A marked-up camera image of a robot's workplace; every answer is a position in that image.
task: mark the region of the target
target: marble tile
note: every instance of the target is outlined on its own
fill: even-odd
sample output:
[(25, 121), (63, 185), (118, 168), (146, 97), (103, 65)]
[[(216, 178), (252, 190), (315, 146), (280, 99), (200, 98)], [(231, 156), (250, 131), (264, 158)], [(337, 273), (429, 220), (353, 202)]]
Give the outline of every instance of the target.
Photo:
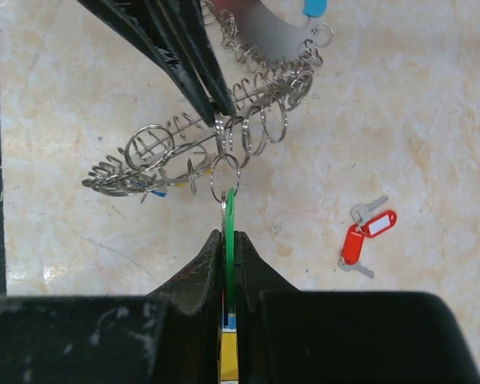
[[(297, 2), (267, 5), (297, 20)], [(423, 290), (451, 307), (480, 366), (480, 0), (342, 0), (286, 140), (242, 173), (237, 228), (304, 290)], [(210, 38), (228, 82), (247, 72)], [(199, 192), (107, 198), (88, 169), (186, 103), (168, 77), (74, 0), (0, 0), (10, 294), (145, 294), (219, 226)], [(390, 196), (365, 242), (369, 279), (336, 267), (349, 211)]]

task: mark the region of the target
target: green key tag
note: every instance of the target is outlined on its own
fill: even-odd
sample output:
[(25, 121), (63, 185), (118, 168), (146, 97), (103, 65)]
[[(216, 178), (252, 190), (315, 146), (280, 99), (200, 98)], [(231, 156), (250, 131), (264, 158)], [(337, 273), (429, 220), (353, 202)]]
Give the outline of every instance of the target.
[(226, 297), (228, 312), (234, 314), (234, 188), (226, 199)]

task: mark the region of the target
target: marble table surface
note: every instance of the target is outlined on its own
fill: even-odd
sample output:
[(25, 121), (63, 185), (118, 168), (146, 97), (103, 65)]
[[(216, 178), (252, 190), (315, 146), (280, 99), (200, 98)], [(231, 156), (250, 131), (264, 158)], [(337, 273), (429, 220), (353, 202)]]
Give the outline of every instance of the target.
[[(302, 22), (303, 2), (266, 4)], [(242, 172), (236, 227), (303, 290), (420, 290), (455, 313), (480, 367), (480, 0), (330, 2), (335, 31), (283, 143)], [(248, 75), (209, 28), (228, 83)], [(108, 198), (89, 168), (188, 105), (75, 0), (0, 0), (9, 294), (145, 294), (219, 227), (208, 187)], [(337, 268), (350, 209), (398, 223), (366, 240), (374, 278)]]

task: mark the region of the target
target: silver key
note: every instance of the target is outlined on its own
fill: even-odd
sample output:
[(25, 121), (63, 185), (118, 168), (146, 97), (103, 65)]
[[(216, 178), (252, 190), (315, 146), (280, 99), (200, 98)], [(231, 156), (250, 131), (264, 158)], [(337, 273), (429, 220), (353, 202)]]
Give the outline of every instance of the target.
[(383, 195), (374, 202), (370, 204), (357, 204), (352, 210), (350, 211), (350, 216), (358, 226), (364, 226), (371, 220), (371, 213), (379, 208), (382, 204), (387, 202), (390, 198)]
[(339, 258), (338, 260), (338, 268), (344, 272), (350, 272), (352, 270), (356, 270), (357, 272), (360, 272), (361, 274), (364, 274), (368, 278), (374, 278), (375, 274), (372, 270), (369, 270), (365, 266), (361, 265), (361, 262), (356, 262), (352, 266), (348, 265), (343, 261), (343, 258)]

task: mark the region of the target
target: white label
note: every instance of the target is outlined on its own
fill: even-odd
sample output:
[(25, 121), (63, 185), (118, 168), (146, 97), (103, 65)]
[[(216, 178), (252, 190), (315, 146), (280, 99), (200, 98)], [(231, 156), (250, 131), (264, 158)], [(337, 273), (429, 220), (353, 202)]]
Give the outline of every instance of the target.
[(374, 236), (375, 234), (379, 233), (381, 230), (384, 230), (388, 226), (390, 226), (390, 216), (387, 214), (385, 216), (382, 216), (379, 220), (376, 222), (372, 222), (368, 228), (370, 230), (370, 235)]

